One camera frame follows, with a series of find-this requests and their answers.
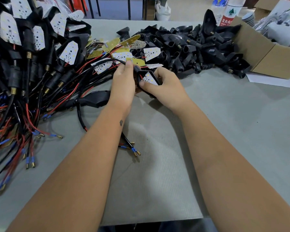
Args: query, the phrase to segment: gray table surface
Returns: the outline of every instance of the gray table surface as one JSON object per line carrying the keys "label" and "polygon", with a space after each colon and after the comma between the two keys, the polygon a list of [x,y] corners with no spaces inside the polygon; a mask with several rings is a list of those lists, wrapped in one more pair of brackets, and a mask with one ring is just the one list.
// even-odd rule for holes
{"label": "gray table surface", "polygon": [[[130,27],[134,34],[148,25],[168,29],[197,23],[87,20],[96,38],[113,39]],[[192,100],[217,129],[263,175],[290,205],[290,88],[250,83],[219,69],[181,80]],[[111,82],[95,90],[109,89]],[[90,125],[101,109],[84,108]],[[76,111],[57,114],[41,128],[64,139],[43,138],[36,153],[37,167],[19,164],[0,197],[0,231],[54,171],[84,134]],[[182,126],[157,100],[139,93],[124,132],[142,153],[135,158],[119,150],[112,174],[102,225],[183,220],[207,215]]]}

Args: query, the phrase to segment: person's right hand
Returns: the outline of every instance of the person's right hand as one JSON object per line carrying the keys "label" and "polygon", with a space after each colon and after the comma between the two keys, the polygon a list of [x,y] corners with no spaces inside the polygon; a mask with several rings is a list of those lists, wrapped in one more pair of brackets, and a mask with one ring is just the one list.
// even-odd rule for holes
{"label": "person's right hand", "polygon": [[164,67],[155,71],[157,78],[162,78],[162,85],[153,85],[140,81],[140,87],[154,95],[163,105],[171,109],[176,115],[185,108],[190,100],[177,76]]}

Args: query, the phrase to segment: forearm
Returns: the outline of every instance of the forearm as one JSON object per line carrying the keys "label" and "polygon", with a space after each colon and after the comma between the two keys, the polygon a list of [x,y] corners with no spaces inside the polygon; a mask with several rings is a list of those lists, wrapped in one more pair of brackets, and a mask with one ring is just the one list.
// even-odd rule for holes
{"label": "forearm", "polygon": [[8,231],[96,231],[124,120],[123,112],[107,105]]}
{"label": "forearm", "polygon": [[178,115],[217,229],[290,232],[288,204],[192,101],[187,107]]}

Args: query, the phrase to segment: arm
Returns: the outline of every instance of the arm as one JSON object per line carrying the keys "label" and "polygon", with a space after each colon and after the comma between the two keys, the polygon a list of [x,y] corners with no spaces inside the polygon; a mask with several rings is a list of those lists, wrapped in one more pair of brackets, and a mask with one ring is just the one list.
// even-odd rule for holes
{"label": "arm", "polygon": [[20,211],[7,231],[97,231],[122,127],[130,112],[133,65],[120,65],[99,117]]}
{"label": "arm", "polygon": [[188,97],[176,75],[141,87],[182,121],[205,204],[218,231],[290,232],[290,207]]}

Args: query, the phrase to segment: plastic bottle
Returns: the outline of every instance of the plastic bottle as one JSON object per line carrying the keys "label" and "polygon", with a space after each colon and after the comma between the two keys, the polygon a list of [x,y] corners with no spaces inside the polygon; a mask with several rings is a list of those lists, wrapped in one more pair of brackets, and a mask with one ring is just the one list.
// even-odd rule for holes
{"label": "plastic bottle", "polygon": [[219,26],[229,26],[242,9],[246,0],[229,0]]}
{"label": "plastic bottle", "polygon": [[221,17],[224,14],[224,9],[227,3],[228,0],[213,0],[211,10],[215,15],[217,24],[220,23]]}

